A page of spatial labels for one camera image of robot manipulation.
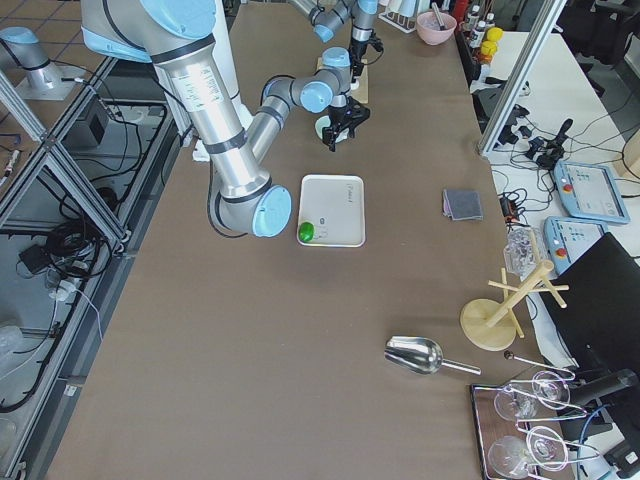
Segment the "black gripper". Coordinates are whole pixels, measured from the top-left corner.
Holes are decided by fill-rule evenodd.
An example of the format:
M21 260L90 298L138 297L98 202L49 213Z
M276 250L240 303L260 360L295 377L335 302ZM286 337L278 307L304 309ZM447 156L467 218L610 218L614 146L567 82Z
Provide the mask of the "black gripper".
M330 125L322 128L322 142L331 152L335 152L340 130L347 130L347 136L353 139L356 129L369 117L370 109L353 97L348 97L344 106L330 106Z
M358 85L363 71L362 59L366 54L369 41L351 39L349 43L349 55L351 59L351 84Z

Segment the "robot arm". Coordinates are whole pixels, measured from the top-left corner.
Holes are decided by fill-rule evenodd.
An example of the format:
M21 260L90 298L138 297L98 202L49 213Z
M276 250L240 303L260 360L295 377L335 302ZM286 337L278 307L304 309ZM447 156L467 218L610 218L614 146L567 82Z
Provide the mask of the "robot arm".
M337 1L327 10L318 1L289 1L313 27L314 33L324 42L331 40L348 22L351 22L351 39L348 47L351 61L352 83L358 81L363 73L364 56L372 46L382 54L384 46L376 35L374 23L377 18L378 2L370 0Z
M261 166L295 107L328 111L322 141L333 148L341 134L355 135L370 116L351 95L351 81L376 16L374 1L340 1L325 10L297 1L314 33L331 40L352 23L348 48L331 47L309 77L279 75L264 86L261 105L249 115L239 97L224 8L219 1L84 1L82 33L96 53L150 63L163 71L188 113L209 157L208 216L223 236L274 237L287 225L289 191Z

